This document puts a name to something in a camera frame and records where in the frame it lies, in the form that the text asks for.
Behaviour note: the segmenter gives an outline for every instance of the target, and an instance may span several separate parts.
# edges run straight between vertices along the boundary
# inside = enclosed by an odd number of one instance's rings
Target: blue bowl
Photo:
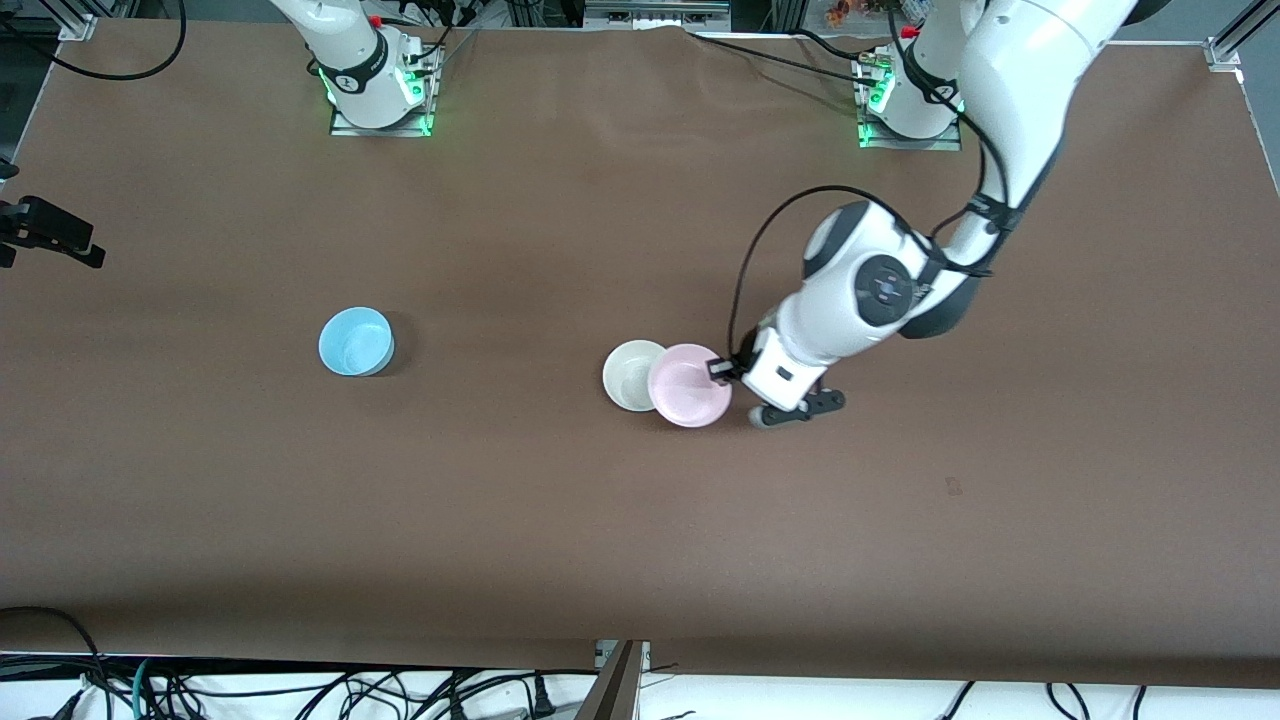
[[[372,307],[348,307],[320,331],[320,361],[339,375],[372,375],[394,352],[392,325]]]

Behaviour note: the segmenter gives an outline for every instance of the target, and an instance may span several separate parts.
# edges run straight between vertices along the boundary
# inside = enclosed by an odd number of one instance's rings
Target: white floor
[[[221,692],[252,692],[324,684],[337,675],[239,675],[197,678],[195,688]],[[381,675],[370,675],[370,679]],[[445,673],[407,673],[408,691],[425,694]],[[590,676],[548,678],[547,688],[557,706],[581,701]],[[960,683],[925,680],[831,680],[792,678],[739,678],[708,675],[649,675],[640,692],[640,720],[667,720],[694,711],[691,720],[937,720],[955,697]],[[0,720],[29,720],[51,716],[79,687],[76,680],[0,683]],[[1130,720],[1135,688],[1125,685],[1079,685],[1093,720]],[[1075,712],[1071,696],[1059,685],[1059,698]],[[289,720],[312,693],[259,698],[204,698],[209,720]],[[338,716],[344,692],[332,693],[311,716]],[[484,720],[503,711],[525,707],[526,696],[517,683],[495,688],[465,705],[470,720]],[[428,714],[434,720],[443,703]],[[97,691],[81,700],[76,720],[105,720],[106,708]],[[129,707],[116,701],[115,717],[132,717]],[[1142,705],[1143,720],[1274,720],[1280,717],[1280,691],[1198,688],[1151,688]],[[394,720],[396,712],[376,702],[361,702],[351,720]],[[1044,688],[1030,683],[978,683],[956,720],[1062,720],[1048,703]]]

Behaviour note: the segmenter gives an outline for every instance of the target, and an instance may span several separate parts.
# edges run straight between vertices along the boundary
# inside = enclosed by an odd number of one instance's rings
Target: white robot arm
[[[271,0],[320,65],[329,101],[353,126],[384,128],[425,101],[422,41],[375,28],[360,0]]]
[[[946,249],[870,201],[818,225],[804,284],[735,356],[733,374],[767,402],[753,415],[758,425],[808,419],[823,397],[810,391],[836,361],[893,333],[933,337],[960,320],[1052,165],[1076,83],[1134,1],[937,0],[905,58],[891,50],[895,87],[881,118],[900,135],[932,137],[954,117],[938,96],[955,104],[963,94],[986,136],[983,178]]]

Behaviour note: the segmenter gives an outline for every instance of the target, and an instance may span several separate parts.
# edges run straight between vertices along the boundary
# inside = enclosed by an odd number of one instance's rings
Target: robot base
[[[410,110],[399,122],[384,128],[355,126],[334,108],[329,118],[329,135],[337,137],[431,137],[435,127],[435,102],[440,96],[440,68],[444,64],[444,47],[436,47],[420,63],[410,69],[425,70],[426,73],[421,79],[426,100],[421,105]]]
[[[865,77],[876,81],[884,81],[886,69],[878,64],[879,58],[886,55],[877,49],[864,53],[860,60],[852,60],[850,65],[854,77]],[[873,101],[883,102],[888,94],[882,87],[867,87],[863,85],[854,88],[854,102],[858,105],[858,146],[859,147],[888,147],[890,150],[960,150],[960,120],[954,119],[941,135],[916,140],[902,137],[891,131],[884,120],[868,106]]]

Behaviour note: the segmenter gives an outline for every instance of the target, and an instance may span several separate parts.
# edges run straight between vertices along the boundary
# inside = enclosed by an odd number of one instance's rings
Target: pink bowl
[[[649,368],[649,397],[663,418],[682,428],[701,428],[719,420],[733,398],[733,388],[712,379],[707,361],[718,355],[700,345],[673,345]]]

